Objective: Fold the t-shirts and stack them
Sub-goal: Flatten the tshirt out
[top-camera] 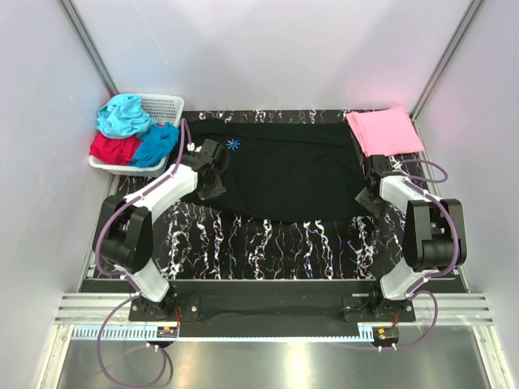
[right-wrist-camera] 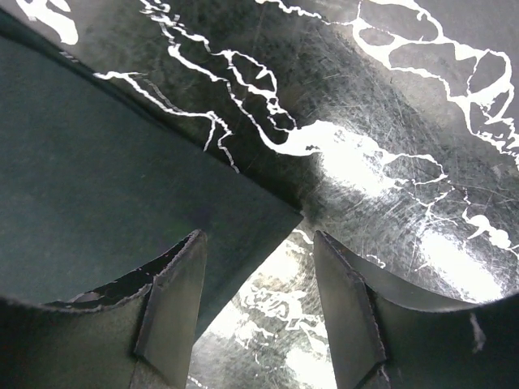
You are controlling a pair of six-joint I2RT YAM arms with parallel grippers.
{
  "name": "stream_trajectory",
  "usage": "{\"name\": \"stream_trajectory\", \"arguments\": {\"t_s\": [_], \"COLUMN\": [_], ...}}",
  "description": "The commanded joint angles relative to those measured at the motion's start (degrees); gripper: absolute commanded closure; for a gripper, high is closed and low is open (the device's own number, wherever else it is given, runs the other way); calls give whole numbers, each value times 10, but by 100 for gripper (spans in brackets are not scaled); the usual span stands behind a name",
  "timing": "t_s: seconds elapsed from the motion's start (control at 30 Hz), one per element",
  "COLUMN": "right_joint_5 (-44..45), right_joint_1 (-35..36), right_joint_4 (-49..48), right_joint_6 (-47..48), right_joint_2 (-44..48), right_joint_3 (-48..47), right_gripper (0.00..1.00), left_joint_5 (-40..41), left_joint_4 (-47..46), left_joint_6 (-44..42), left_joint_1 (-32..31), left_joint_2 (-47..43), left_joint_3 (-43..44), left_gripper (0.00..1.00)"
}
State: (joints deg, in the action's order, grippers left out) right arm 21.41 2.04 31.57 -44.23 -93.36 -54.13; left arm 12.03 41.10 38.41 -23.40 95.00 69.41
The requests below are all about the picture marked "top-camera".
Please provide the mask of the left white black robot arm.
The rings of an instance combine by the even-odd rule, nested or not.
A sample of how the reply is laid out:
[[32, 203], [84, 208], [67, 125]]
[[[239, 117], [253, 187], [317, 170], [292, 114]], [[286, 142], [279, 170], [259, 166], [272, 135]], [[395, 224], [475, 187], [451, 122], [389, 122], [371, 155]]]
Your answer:
[[186, 195], [213, 199], [225, 193], [221, 174], [229, 165], [229, 150], [206, 139], [200, 147], [188, 145], [174, 164], [143, 189], [126, 197], [111, 195], [101, 205], [92, 244], [99, 272], [102, 263], [135, 290], [134, 307], [159, 321], [179, 312], [174, 286], [152, 260], [153, 225]]

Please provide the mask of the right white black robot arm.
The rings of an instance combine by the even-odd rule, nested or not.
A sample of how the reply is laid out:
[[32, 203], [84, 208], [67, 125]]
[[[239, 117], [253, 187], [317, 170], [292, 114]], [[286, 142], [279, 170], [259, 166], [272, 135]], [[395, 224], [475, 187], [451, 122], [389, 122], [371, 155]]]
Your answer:
[[411, 299], [426, 282], [465, 262], [463, 207], [415, 185], [417, 178], [394, 169], [386, 156], [368, 156], [362, 163], [366, 188], [356, 200], [375, 217], [390, 207], [405, 214], [403, 259], [374, 283], [364, 301], [345, 308], [344, 316], [391, 321], [413, 312]]

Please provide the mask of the black t shirt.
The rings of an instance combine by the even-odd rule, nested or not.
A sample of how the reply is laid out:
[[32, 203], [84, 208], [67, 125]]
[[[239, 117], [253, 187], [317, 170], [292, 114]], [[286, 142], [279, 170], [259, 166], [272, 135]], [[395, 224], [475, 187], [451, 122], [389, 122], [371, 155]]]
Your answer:
[[211, 139], [228, 152], [225, 193], [185, 201], [281, 222], [342, 220], [368, 215], [356, 201], [365, 186], [347, 123], [190, 122], [192, 139]]

